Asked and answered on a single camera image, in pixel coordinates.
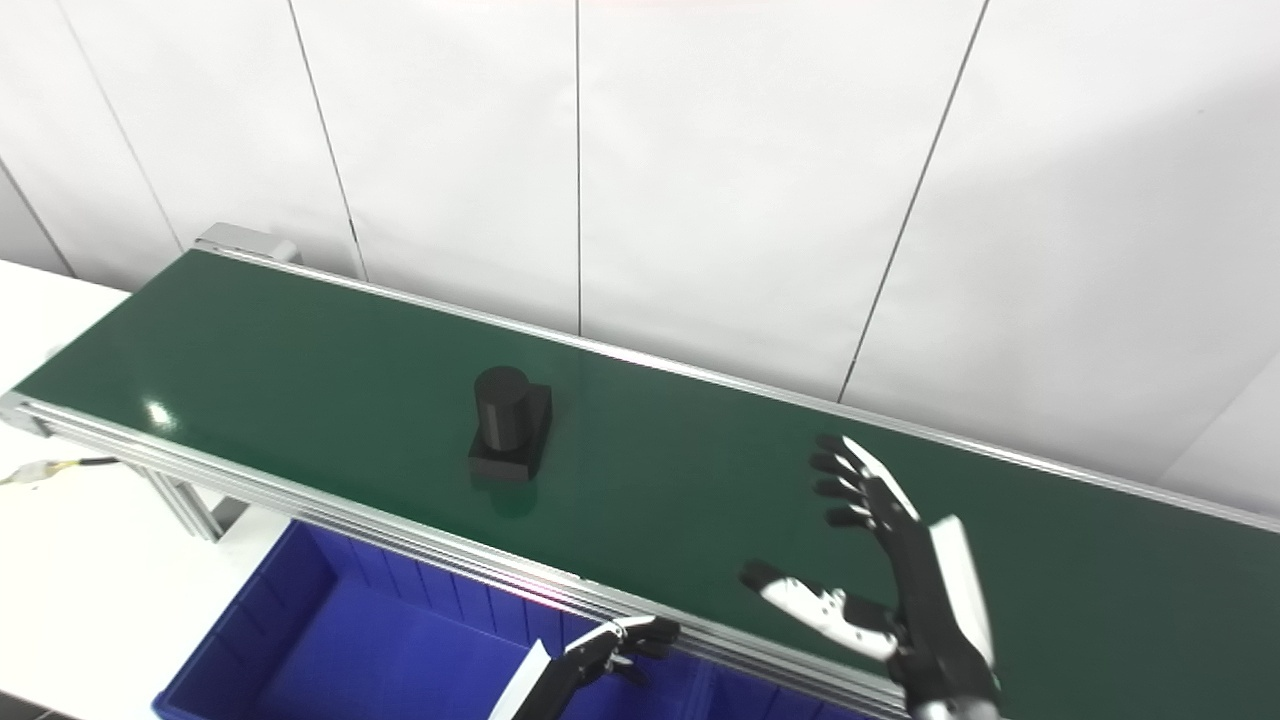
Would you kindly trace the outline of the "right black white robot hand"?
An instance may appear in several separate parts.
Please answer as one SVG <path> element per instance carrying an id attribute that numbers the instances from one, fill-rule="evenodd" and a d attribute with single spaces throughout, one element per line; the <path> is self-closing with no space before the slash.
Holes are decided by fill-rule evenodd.
<path id="1" fill-rule="evenodd" d="M 831 527 L 870 532 L 890 561 L 892 607 L 744 564 L 746 588 L 827 639 L 879 661 L 914 719 L 997 719 L 1001 689 L 986 597 L 960 518 L 922 520 L 892 471 L 846 436 L 820 434 L 814 491 L 835 498 Z"/>

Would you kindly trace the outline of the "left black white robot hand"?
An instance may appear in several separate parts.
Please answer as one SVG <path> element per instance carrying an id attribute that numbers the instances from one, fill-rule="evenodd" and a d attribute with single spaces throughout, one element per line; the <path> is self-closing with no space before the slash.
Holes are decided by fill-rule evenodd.
<path id="1" fill-rule="evenodd" d="M 538 641 L 522 657 L 490 719 L 559 719 L 582 688 L 616 674 L 644 685 L 635 657 L 664 659 L 681 637 L 676 620 L 657 615 L 613 618 L 564 646 L 557 656 Z"/>

